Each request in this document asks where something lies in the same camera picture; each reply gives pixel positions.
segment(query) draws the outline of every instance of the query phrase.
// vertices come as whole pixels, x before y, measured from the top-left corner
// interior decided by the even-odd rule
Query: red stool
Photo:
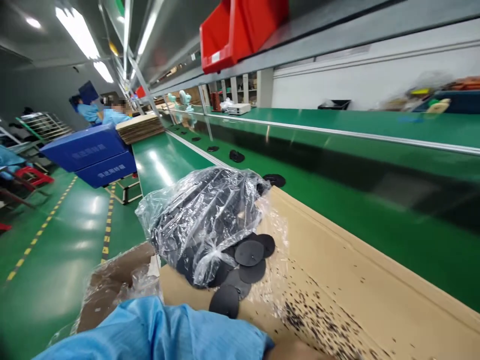
[[[45,175],[43,172],[40,172],[36,168],[33,168],[31,166],[25,166],[15,171],[15,175],[19,178],[21,178],[25,174],[31,174],[35,176],[34,179],[28,180],[28,182],[33,186],[38,186],[43,183],[51,184],[55,181],[52,177]]]

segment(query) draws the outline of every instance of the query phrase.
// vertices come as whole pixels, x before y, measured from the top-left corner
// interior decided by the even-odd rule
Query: blue uniform
[[[98,124],[98,123],[102,122],[102,120],[100,120],[99,115],[98,115],[99,108],[95,104],[93,104],[93,105],[78,104],[76,106],[76,110],[90,124]]]
[[[113,123],[118,125],[124,121],[131,120],[130,116],[127,116],[121,112],[117,112],[113,109],[106,108],[103,110],[103,125]]]
[[[269,336],[243,320],[158,296],[122,302],[96,328],[67,337],[34,360],[262,360]]]

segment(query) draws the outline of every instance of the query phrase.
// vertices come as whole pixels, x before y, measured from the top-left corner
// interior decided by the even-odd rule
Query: wire rack
[[[71,134],[71,127],[59,120],[51,112],[35,112],[18,119],[20,124],[43,143],[50,143],[56,138]]]

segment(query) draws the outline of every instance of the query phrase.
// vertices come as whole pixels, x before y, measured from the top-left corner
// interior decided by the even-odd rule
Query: blue cardboard box
[[[115,130],[115,124],[107,124],[60,137],[42,147],[40,152],[66,171],[75,172],[128,149]]]
[[[99,188],[137,172],[134,156],[130,151],[85,167],[75,174],[90,185]]]

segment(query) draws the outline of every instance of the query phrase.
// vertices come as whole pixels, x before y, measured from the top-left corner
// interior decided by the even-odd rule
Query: red storage bin
[[[205,74],[229,68],[258,51],[288,13],[288,0],[222,0],[200,26]]]

